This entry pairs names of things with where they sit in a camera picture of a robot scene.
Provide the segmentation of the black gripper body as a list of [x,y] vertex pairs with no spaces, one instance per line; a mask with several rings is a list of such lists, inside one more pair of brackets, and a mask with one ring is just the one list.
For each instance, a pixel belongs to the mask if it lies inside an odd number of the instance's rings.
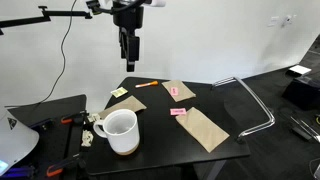
[[135,30],[143,24],[144,0],[113,0],[113,23],[119,27],[121,57],[129,63],[139,60],[140,38]]

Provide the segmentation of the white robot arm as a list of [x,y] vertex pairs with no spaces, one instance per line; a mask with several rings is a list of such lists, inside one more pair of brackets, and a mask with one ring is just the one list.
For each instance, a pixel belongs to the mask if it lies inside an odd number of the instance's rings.
[[94,14],[107,13],[119,27],[121,58],[126,60],[126,71],[133,72],[139,60],[140,38],[135,30],[143,25],[144,7],[164,7],[165,0],[84,0]]

